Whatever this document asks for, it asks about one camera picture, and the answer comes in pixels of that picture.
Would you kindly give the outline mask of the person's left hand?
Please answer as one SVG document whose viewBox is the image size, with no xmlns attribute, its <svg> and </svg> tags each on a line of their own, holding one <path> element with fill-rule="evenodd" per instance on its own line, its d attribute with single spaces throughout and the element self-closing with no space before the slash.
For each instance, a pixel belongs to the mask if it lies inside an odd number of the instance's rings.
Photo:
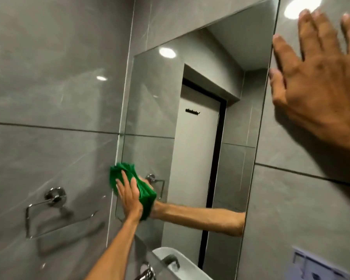
<svg viewBox="0 0 350 280">
<path fill-rule="evenodd" d="M 136 224 L 139 223 L 143 214 L 143 206 L 140 201 L 121 201 L 121 203 L 126 220 L 133 221 Z"/>
</svg>

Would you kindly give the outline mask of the person's right hand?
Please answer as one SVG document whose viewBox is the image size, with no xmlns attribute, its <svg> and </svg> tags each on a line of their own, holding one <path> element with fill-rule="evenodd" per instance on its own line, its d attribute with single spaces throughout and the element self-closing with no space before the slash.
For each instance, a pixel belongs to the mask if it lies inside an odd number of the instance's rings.
<svg viewBox="0 0 350 280">
<path fill-rule="evenodd" d="M 326 14 L 319 10 L 311 14 L 322 47 L 318 55 L 300 59 L 281 35 L 273 36 L 289 105 L 278 109 L 321 141 L 350 155 L 350 55 L 342 52 Z"/>
</svg>

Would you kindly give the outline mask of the green cleaning cloth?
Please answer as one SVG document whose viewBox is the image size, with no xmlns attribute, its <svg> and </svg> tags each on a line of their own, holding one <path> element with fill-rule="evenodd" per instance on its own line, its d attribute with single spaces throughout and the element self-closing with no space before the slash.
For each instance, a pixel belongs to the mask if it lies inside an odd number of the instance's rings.
<svg viewBox="0 0 350 280">
<path fill-rule="evenodd" d="M 145 221 L 150 215 L 152 205 L 157 198 L 157 193 L 139 178 L 134 164 L 117 163 L 116 165 L 110 166 L 109 173 L 109 183 L 116 196 L 119 196 L 116 180 L 119 179 L 121 183 L 124 183 L 122 171 L 126 173 L 126 177 L 129 181 L 131 181 L 132 178 L 136 179 L 137 188 L 139 190 L 139 201 L 143 206 L 143 213 L 140 221 Z"/>
</svg>

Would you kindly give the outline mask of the person's left forearm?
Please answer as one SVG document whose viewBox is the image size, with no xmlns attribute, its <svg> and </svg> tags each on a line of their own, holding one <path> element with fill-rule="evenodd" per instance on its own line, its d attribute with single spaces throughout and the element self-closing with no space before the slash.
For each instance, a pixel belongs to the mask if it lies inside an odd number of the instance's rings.
<svg viewBox="0 0 350 280">
<path fill-rule="evenodd" d="M 116 237 L 84 280 L 125 280 L 128 257 L 140 218 L 127 217 Z"/>
</svg>

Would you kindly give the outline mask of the chrome faucet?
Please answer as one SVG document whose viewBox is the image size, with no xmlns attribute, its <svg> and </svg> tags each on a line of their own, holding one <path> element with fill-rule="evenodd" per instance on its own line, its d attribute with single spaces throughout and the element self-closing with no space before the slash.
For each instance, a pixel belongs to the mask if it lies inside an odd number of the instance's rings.
<svg viewBox="0 0 350 280">
<path fill-rule="evenodd" d="M 156 280 L 156 273 L 149 262 L 143 262 L 140 267 L 140 274 L 133 280 Z"/>
</svg>

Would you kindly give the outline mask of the white ceramic sink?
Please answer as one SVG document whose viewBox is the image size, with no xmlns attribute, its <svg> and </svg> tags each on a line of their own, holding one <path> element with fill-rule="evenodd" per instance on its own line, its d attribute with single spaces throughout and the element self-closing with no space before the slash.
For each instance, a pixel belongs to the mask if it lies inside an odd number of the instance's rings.
<svg viewBox="0 0 350 280">
<path fill-rule="evenodd" d="M 152 253 L 177 280 L 214 280 L 176 249 L 160 247 L 152 250 Z"/>
</svg>

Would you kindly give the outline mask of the frameless wall mirror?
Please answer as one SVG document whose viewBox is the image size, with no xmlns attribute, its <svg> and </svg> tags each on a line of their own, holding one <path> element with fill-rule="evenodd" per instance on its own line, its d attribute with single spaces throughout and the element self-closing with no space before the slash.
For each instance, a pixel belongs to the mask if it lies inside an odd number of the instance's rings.
<svg viewBox="0 0 350 280">
<path fill-rule="evenodd" d="M 268 68 L 281 0 L 261 0 L 133 59 L 118 162 L 134 164 L 158 209 L 221 225 L 192 229 L 148 217 L 149 250 L 180 251 L 214 280 L 236 280 Z"/>
</svg>

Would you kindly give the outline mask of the white wall plate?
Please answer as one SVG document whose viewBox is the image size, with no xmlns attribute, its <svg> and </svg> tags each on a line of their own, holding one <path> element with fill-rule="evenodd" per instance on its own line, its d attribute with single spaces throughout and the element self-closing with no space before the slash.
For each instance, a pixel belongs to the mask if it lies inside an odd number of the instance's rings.
<svg viewBox="0 0 350 280">
<path fill-rule="evenodd" d="M 350 273 L 315 254 L 293 247 L 285 280 L 350 280 Z"/>
</svg>

